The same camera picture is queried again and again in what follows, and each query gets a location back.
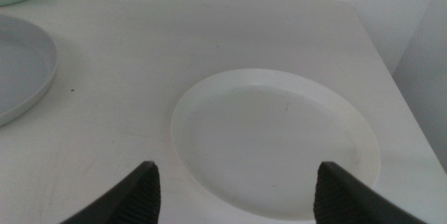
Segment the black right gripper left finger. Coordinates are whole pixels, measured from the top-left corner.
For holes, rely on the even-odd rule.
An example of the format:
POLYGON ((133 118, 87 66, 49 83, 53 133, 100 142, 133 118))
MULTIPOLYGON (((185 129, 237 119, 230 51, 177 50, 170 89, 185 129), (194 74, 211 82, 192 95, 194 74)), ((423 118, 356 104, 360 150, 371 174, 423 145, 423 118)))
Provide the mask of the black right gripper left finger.
POLYGON ((161 183, 155 162, 144 161, 118 184, 63 224, 157 224, 161 183))

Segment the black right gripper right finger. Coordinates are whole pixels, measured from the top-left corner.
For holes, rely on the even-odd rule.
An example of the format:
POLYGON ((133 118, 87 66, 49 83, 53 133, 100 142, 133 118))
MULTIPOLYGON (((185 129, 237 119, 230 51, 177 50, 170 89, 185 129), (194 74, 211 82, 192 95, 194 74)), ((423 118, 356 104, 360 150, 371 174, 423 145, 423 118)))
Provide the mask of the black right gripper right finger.
POLYGON ((313 206, 318 224, 423 224, 335 162, 318 167, 313 206))

